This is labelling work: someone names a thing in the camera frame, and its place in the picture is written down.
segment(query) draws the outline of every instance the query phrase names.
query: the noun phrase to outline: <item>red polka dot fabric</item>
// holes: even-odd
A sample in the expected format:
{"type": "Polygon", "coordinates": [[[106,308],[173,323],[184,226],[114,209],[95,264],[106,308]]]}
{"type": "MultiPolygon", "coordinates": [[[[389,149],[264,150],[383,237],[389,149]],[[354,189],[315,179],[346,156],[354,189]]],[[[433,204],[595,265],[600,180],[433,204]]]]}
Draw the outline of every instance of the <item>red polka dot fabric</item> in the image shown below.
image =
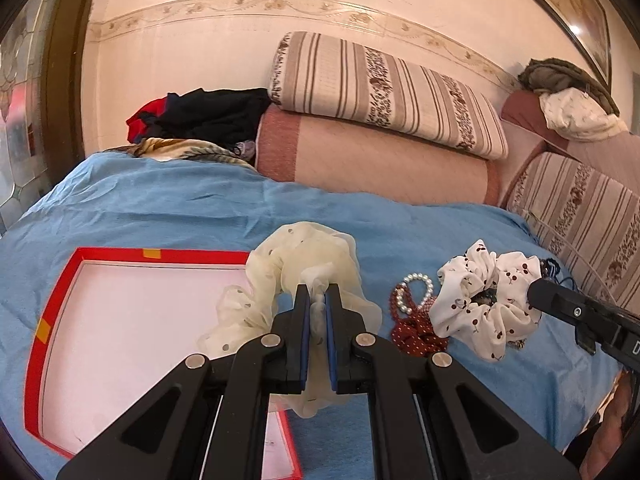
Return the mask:
{"type": "Polygon", "coordinates": [[[397,285],[391,292],[389,298],[389,310],[392,319],[396,322],[391,331],[391,341],[405,354],[415,357],[425,357],[428,354],[443,352],[447,349],[448,338],[440,338],[433,333],[433,326],[429,320],[429,308],[435,298],[428,300],[423,311],[418,312],[418,308],[411,297],[408,287],[397,285]],[[398,301],[396,294],[402,290],[404,304],[411,308],[410,316],[400,317],[398,311],[398,301]]]}

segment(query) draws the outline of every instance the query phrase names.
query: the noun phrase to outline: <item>bed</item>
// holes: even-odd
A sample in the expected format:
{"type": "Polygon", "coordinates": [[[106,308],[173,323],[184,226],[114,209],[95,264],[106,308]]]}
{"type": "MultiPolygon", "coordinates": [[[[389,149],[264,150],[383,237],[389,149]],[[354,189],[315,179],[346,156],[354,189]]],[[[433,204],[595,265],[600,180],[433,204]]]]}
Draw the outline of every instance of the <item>bed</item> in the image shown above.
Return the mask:
{"type": "MultiPolygon", "coordinates": [[[[0,418],[37,473],[53,480],[65,459],[24,430],[24,373],[44,304],[76,247],[249,251],[280,225],[303,220],[353,235],[363,290],[382,308],[387,337],[394,285],[409,272],[435,276],[478,238],[497,253],[552,256],[523,218],[494,206],[409,205],[279,183],[229,164],[93,155],[0,240],[0,418]]],[[[620,371],[602,352],[591,357],[578,348],[572,328],[547,316],[521,351],[509,349],[497,364],[455,340],[449,350],[559,450],[582,430],[620,371]]],[[[306,479],[373,478],[366,398],[289,420],[306,479]]]]}

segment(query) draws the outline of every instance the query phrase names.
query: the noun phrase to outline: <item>white cloth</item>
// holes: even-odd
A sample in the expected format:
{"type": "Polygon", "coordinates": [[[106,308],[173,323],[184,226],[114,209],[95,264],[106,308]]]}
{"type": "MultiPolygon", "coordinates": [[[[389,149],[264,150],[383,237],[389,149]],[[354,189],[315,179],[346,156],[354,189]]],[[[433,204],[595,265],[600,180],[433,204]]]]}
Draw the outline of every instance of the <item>white cloth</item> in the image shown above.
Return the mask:
{"type": "Polygon", "coordinates": [[[332,392],[329,382],[324,317],[329,283],[337,283],[342,306],[359,312],[368,332],[377,333],[382,324],[380,307],[364,298],[353,237],[312,222],[283,225],[251,252],[246,275],[251,290],[237,285],[224,290],[216,306],[218,325],[200,338],[200,350],[216,359],[268,333],[278,313],[276,296],[287,292],[295,297],[298,284],[304,283],[312,301],[306,389],[298,396],[278,396],[276,403],[308,417],[346,402],[345,396],[332,392]]]}
{"type": "Polygon", "coordinates": [[[496,256],[478,240],[438,271],[442,288],[429,310],[433,331],[460,339],[483,359],[502,359],[507,341],[523,340],[538,327],[542,313],[527,303],[527,290],[540,277],[536,256],[496,256]],[[472,301],[488,288],[497,289],[496,303],[472,301]]]}
{"type": "Polygon", "coordinates": [[[593,142],[628,132],[625,121],[615,114],[607,115],[587,92],[577,88],[541,94],[540,107],[546,126],[565,139],[593,142]]]}

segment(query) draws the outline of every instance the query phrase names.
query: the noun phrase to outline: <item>wall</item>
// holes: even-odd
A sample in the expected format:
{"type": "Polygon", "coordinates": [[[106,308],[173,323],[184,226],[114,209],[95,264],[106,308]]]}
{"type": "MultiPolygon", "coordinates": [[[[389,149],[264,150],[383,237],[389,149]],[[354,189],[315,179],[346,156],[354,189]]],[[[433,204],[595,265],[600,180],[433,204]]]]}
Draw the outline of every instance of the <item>wall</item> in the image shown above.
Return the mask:
{"type": "MultiPolygon", "coordinates": [[[[534,0],[337,0],[365,7],[364,12],[374,17],[386,19],[387,13],[435,31],[436,35],[430,36],[431,42],[425,40],[422,45],[382,38],[372,26],[368,30],[366,27],[345,28],[344,23],[331,22],[330,12],[324,14],[322,22],[315,20],[310,12],[266,16],[264,10],[252,14],[245,9],[240,12],[241,16],[229,13],[213,16],[218,0],[197,1],[208,6],[210,12],[206,18],[184,15],[165,23],[160,17],[156,26],[149,18],[152,12],[135,13],[171,2],[171,12],[174,12],[188,2],[94,0],[90,19],[105,23],[102,31],[106,28],[107,34],[101,37],[100,27],[95,28],[94,32],[98,30],[98,33],[89,38],[85,49],[82,106],[83,126],[89,137],[85,141],[87,151],[122,144],[126,130],[124,119],[139,105],[167,91],[182,92],[198,86],[212,89],[265,85],[274,47],[287,30],[333,32],[427,64],[486,92],[497,107],[507,95],[504,88],[491,86],[486,78],[478,77],[478,70],[463,70],[464,59],[462,62],[447,59],[451,56],[444,51],[456,46],[437,36],[438,33],[469,47],[469,56],[484,56],[511,75],[517,75],[529,59],[545,57],[567,59],[589,70],[569,38],[534,0]],[[367,7],[379,13],[372,13],[367,7]],[[119,16],[132,12],[129,20],[135,22],[132,31],[109,38],[108,27],[117,23],[119,16]],[[440,44],[441,52],[437,55],[434,42],[440,44]]],[[[318,1],[321,0],[309,0],[308,4],[315,5],[318,1]]],[[[633,40],[629,43],[630,34],[622,20],[608,2],[605,3],[612,38],[613,95],[619,101],[623,119],[630,121],[629,66],[634,60],[640,60],[640,50],[633,40]]]]}

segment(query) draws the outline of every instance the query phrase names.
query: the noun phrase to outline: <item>folded clothes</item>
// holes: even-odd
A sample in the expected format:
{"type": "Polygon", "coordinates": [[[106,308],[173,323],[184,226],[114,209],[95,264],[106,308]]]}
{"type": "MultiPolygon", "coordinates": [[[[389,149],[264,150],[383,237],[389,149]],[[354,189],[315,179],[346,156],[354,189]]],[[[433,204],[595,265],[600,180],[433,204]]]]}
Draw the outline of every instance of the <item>folded clothes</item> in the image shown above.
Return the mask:
{"type": "Polygon", "coordinates": [[[143,139],[137,144],[120,146],[105,150],[107,152],[123,152],[134,158],[153,158],[160,162],[167,160],[197,160],[199,162],[225,162],[238,164],[245,168],[255,168],[242,160],[235,153],[221,148],[213,142],[196,139],[143,139]]]}
{"type": "Polygon", "coordinates": [[[145,105],[127,120],[129,142],[142,137],[197,139],[231,150],[238,142],[255,140],[260,118],[271,103],[265,88],[170,93],[163,110],[161,101],[145,105]]]}
{"type": "Polygon", "coordinates": [[[625,121],[608,114],[594,99],[577,88],[541,94],[546,126],[565,139],[595,142],[628,132],[625,121]]]}
{"type": "Polygon", "coordinates": [[[553,93],[571,87],[577,88],[587,92],[607,114],[620,115],[611,94],[600,82],[580,67],[563,59],[532,59],[518,76],[518,80],[524,88],[536,93],[553,93]]]}
{"type": "Polygon", "coordinates": [[[148,102],[140,108],[140,110],[134,113],[129,119],[127,119],[127,126],[129,127],[127,140],[131,144],[139,142],[146,132],[146,123],[142,120],[142,117],[158,117],[164,113],[165,108],[166,96],[148,102]]]}

